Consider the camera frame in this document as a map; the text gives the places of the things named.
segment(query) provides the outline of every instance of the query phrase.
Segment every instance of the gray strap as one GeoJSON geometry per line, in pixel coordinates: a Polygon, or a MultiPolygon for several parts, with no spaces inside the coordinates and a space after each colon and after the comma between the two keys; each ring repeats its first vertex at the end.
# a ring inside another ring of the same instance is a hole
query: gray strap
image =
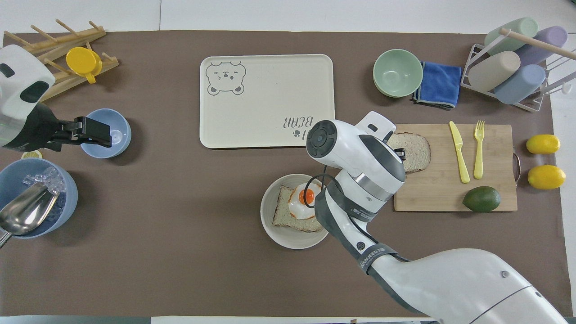
{"type": "Polygon", "coordinates": [[[365,273],[368,273],[368,268],[372,265],[372,262],[374,262],[374,260],[383,255],[394,253],[396,253],[396,251],[394,251],[386,244],[383,243],[374,244],[368,247],[366,251],[364,251],[364,253],[362,253],[362,255],[358,257],[357,260],[358,265],[360,266],[360,268],[362,268],[362,270],[364,270],[365,273]]]}
{"type": "Polygon", "coordinates": [[[369,212],[354,201],[348,199],[336,186],[328,186],[328,193],[330,193],[330,197],[332,197],[336,204],[348,215],[367,223],[376,217],[375,213],[369,212]]]}

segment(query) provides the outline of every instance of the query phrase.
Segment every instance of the green bowl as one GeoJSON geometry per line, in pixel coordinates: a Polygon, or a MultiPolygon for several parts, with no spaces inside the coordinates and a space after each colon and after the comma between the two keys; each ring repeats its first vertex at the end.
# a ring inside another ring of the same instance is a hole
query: green bowl
{"type": "Polygon", "coordinates": [[[422,83],[422,64],[406,50],[389,50],[374,63],[372,76],[380,92],[400,98],[415,92],[422,83]]]}

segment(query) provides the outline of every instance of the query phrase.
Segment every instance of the brown tabletop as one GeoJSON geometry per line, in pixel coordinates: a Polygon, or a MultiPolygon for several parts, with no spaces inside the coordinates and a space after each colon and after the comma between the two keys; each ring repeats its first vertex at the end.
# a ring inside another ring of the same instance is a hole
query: brown tabletop
{"type": "MultiPolygon", "coordinates": [[[[58,118],[99,108],[121,112],[132,143],[99,160],[77,146],[44,157],[68,170],[78,207],[61,228],[0,251],[0,315],[238,315],[412,317],[331,236],[293,251],[260,223],[266,188],[286,174],[318,174],[304,148],[211,150],[199,140],[200,63],[208,56],[312,54],[334,63],[336,117],[356,124],[369,111],[395,123],[512,125],[522,161],[518,212],[394,212],[392,201],[369,232],[417,259],[452,248],[481,248],[516,268],[564,316],[570,283],[559,190],[526,181],[525,141],[552,133],[550,102],[526,112],[461,89],[453,111],[382,95],[372,65],[391,48],[423,61],[464,66],[483,35],[328,32],[115,32],[92,48],[120,66],[47,100],[58,118]]],[[[20,158],[2,149],[0,168],[20,158]]]]}

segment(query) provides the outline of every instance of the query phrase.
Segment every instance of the black round joint cap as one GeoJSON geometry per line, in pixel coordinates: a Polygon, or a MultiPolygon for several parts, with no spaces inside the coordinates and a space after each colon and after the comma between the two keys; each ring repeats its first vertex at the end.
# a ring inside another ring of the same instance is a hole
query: black round joint cap
{"type": "Polygon", "coordinates": [[[306,150],[314,158],[326,156],[336,144],[336,125],[329,120],[317,122],[306,137],[306,150]]]}

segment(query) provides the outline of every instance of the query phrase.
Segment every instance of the bread slice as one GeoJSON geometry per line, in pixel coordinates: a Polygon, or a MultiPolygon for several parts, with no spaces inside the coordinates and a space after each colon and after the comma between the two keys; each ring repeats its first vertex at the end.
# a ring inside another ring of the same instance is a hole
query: bread slice
{"type": "Polygon", "coordinates": [[[318,223],[316,217],[307,220],[299,220],[290,215],[288,202],[290,195],[294,189],[286,186],[280,187],[280,194],[278,195],[278,203],[276,211],[274,212],[274,219],[272,220],[273,226],[288,226],[303,232],[317,232],[322,229],[322,225],[318,223]]]}
{"type": "Polygon", "coordinates": [[[404,148],[406,160],[403,164],[406,172],[422,171],[430,164],[430,143],[421,135],[392,134],[388,140],[388,146],[392,149],[404,148]]]}

